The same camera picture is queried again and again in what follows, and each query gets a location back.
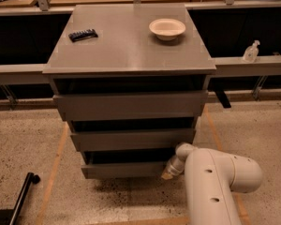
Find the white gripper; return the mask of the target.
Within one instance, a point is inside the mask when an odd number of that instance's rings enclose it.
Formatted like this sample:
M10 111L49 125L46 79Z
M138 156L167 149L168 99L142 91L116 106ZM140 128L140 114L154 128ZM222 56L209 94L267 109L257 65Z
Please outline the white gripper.
M185 169L185 162L177 156L173 156L167 164L167 169L161 174L164 180L171 180L174 176L178 176Z

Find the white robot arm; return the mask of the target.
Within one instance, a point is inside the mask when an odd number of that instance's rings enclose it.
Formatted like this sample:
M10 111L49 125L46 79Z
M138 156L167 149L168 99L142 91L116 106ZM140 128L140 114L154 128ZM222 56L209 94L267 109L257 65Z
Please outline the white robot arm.
M168 161L162 178L182 174L191 225L242 225L232 194L250 193L262 182L262 170L240 157L182 142Z

